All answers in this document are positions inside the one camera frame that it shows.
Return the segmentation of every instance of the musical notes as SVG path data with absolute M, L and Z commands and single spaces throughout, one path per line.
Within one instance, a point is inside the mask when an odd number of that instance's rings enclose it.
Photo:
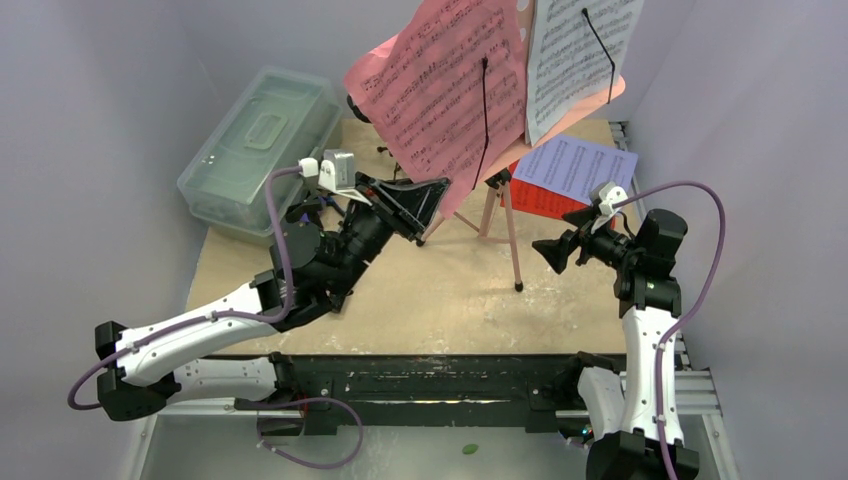
M 524 131 L 526 74 L 514 0 L 425 0 L 395 38 L 359 59 L 344 84 L 414 181 L 447 176 L 441 212 Z
M 609 88 L 612 65 L 581 10 L 585 2 L 537 0 L 527 65 L 527 139 L 535 144 L 583 98 Z M 618 68 L 644 0 L 596 0 L 589 18 Z

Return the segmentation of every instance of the clear plastic container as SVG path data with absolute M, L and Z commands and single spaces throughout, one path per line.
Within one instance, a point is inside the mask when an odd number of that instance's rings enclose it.
M 265 179 L 338 148 L 340 116 L 328 80 L 263 68 L 180 175 L 177 185 L 192 215 L 230 236 L 270 244 Z M 289 204 L 302 184 L 295 175 L 278 178 L 277 205 Z

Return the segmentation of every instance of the wooden tabletop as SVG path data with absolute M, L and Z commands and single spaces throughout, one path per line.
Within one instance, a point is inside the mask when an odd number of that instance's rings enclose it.
M 605 120 L 582 120 L 566 133 L 614 146 Z M 357 169 L 391 178 L 394 162 L 370 125 L 343 120 L 342 148 Z M 479 221 L 485 188 L 460 208 Z M 492 235 L 505 236 L 496 212 Z M 325 225 L 334 225 L 327 212 Z M 635 215 L 629 215 L 631 222 Z M 328 314 L 284 334 L 250 340 L 228 353 L 428 354 L 624 352 L 624 336 L 613 296 L 615 272 L 599 262 L 572 264 L 557 276 L 530 247 L 556 238 L 562 221 L 521 212 L 515 215 L 525 288 L 513 289 L 509 245 L 484 243 L 455 219 L 446 221 L 424 247 L 395 236 L 363 275 L 340 314 Z M 267 248 L 242 243 L 210 229 L 200 254 L 187 308 L 196 308 L 270 268 Z

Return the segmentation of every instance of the pink paper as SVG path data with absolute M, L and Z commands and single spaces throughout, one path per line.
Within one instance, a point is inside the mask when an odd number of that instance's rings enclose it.
M 515 0 L 425 0 L 410 24 L 357 60 L 345 87 L 413 181 L 452 181 L 439 211 L 453 214 L 481 170 L 524 133 L 525 51 Z

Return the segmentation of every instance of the gray wall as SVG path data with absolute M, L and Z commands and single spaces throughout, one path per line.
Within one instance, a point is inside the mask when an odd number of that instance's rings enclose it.
M 113 480 L 130 427 L 65 395 L 95 325 L 182 310 L 175 182 L 223 108 L 165 0 L 4 1 L 0 62 L 0 476 Z
M 357 58 L 402 29 L 420 0 L 179 0 L 186 32 L 225 103 L 263 65 L 329 78 L 339 99 Z M 596 114 L 626 120 L 662 65 L 695 0 L 646 0 L 622 66 L 627 90 Z
M 697 2 L 633 116 L 643 187 L 714 186 L 729 219 L 717 281 L 687 330 L 715 375 L 744 478 L 845 478 L 844 2 Z M 697 191 L 658 195 L 690 225 L 687 307 L 716 213 Z

